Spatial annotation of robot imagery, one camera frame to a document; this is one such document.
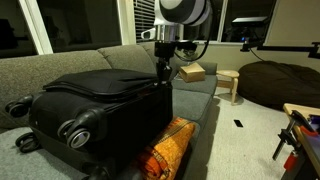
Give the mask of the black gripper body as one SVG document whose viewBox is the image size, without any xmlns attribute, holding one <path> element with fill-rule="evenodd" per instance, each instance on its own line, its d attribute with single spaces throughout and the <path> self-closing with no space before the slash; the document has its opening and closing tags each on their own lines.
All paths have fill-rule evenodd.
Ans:
<svg viewBox="0 0 320 180">
<path fill-rule="evenodd" d="M 154 55 L 158 58 L 156 63 L 157 76 L 160 82 L 167 82 L 172 73 L 170 59 L 175 55 L 176 50 L 186 50 L 194 53 L 196 45 L 190 41 L 184 42 L 163 42 L 156 41 L 154 44 Z"/>
</svg>

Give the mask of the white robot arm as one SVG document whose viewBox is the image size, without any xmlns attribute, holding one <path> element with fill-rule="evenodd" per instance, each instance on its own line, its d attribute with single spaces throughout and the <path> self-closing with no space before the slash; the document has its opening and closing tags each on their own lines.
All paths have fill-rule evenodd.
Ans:
<svg viewBox="0 0 320 180">
<path fill-rule="evenodd" d="M 153 27 L 141 33 L 143 40 L 154 40 L 154 55 L 157 76 L 160 83 L 167 83 L 172 72 L 169 66 L 170 59 L 176 49 L 183 49 L 185 56 L 178 58 L 185 62 L 194 62 L 200 59 L 206 50 L 195 55 L 196 44 L 192 41 L 181 41 L 177 38 L 177 28 L 180 25 L 196 26 L 202 24 L 213 14 L 212 0 L 155 0 Z"/>
</svg>

